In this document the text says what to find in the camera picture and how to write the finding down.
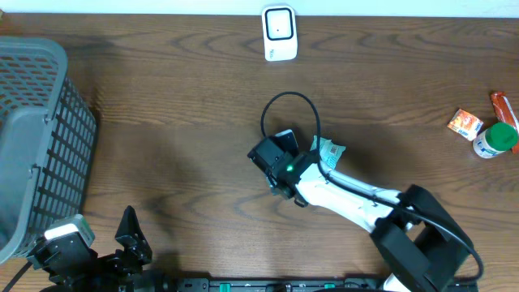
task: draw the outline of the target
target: small bottle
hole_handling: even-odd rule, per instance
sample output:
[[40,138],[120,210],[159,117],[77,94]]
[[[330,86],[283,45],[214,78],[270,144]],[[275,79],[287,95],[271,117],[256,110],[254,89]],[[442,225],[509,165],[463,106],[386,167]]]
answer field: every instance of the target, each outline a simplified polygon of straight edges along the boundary
[[517,144],[516,130],[505,122],[498,122],[474,139],[474,151],[482,158],[493,158]]

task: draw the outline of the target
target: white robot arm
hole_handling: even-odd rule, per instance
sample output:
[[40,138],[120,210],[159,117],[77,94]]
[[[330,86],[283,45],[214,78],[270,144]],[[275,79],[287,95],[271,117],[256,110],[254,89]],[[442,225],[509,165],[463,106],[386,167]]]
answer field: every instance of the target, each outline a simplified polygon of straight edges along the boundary
[[[472,245],[438,201],[421,187],[412,186],[406,192],[386,190],[341,174],[319,161],[315,153],[299,152],[292,131],[265,138],[248,157],[264,172],[274,195],[294,199],[301,207],[312,204],[330,209],[370,233],[393,271],[380,289],[441,291],[469,255],[458,241],[434,225],[426,223],[414,242],[405,235],[421,221],[401,210],[426,209]],[[374,198],[398,209],[377,204]]]

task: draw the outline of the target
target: plastic wrapper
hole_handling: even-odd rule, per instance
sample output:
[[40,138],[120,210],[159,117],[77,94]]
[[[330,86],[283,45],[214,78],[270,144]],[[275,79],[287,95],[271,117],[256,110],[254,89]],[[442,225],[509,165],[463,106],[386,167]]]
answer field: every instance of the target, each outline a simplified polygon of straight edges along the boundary
[[447,127],[464,136],[468,141],[476,139],[483,122],[473,114],[459,109]]
[[[506,122],[508,125],[514,127],[519,134],[519,122],[515,114],[513,114],[512,106],[508,102],[504,92],[493,92],[490,95],[492,105],[494,106],[495,115],[500,122]],[[512,147],[512,153],[519,153],[519,144]]]
[[[314,142],[312,142],[310,150],[314,150],[316,148],[317,136],[314,135]],[[321,137],[319,150],[321,160],[324,161],[324,163],[326,163],[326,165],[331,167],[333,170],[337,166],[337,162],[339,161],[339,158],[341,158],[341,155],[345,150],[345,146],[335,145],[334,143],[332,143],[331,140]]]

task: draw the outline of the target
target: red snack wrapper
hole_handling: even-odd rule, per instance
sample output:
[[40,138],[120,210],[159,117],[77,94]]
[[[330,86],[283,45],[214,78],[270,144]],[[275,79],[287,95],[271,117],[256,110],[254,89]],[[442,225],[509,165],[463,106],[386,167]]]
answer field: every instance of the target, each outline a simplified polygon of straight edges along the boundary
[[[519,122],[515,114],[513,114],[512,106],[508,102],[504,92],[493,92],[490,95],[492,104],[494,105],[495,115],[500,122],[506,122],[508,125],[514,127],[519,134]],[[513,146],[512,153],[519,153],[519,143]]]

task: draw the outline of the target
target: white wall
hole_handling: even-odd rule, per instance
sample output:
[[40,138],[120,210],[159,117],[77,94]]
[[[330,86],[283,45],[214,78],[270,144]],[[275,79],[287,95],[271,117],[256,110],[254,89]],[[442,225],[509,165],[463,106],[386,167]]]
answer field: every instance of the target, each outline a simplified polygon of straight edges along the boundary
[[[259,15],[276,0],[0,0],[5,12]],[[519,17],[519,0],[285,0],[297,15]]]

